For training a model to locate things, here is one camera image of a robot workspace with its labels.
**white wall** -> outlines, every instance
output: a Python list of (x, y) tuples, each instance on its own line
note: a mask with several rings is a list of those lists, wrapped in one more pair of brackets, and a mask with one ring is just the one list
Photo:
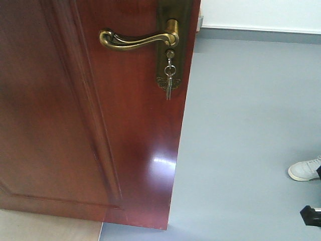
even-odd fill
[(321, 34), (321, 0), (202, 0), (203, 27)]

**shoe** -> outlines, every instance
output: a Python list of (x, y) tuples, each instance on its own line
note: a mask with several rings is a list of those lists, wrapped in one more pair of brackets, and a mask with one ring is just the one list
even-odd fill
[(316, 170), (321, 166), (321, 156), (314, 160), (298, 162), (287, 170), (289, 176), (295, 181), (309, 181), (319, 178)]

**gray baseboard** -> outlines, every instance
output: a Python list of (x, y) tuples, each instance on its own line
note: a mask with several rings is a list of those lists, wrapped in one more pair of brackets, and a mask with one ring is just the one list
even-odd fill
[(201, 28), (197, 38), (321, 44), (320, 34)]

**beige floor tile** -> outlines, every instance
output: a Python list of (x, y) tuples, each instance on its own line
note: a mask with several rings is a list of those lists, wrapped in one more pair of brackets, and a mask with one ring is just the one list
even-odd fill
[(101, 222), (0, 209), (1, 241), (98, 241)]

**black object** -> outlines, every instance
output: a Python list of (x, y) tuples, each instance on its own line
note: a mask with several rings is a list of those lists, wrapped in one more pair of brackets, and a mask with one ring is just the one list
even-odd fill
[(321, 212), (316, 211), (310, 206), (305, 206), (304, 209), (300, 211), (305, 225), (321, 227)]
[(316, 172), (319, 174), (319, 177), (321, 178), (321, 166), (316, 170)]

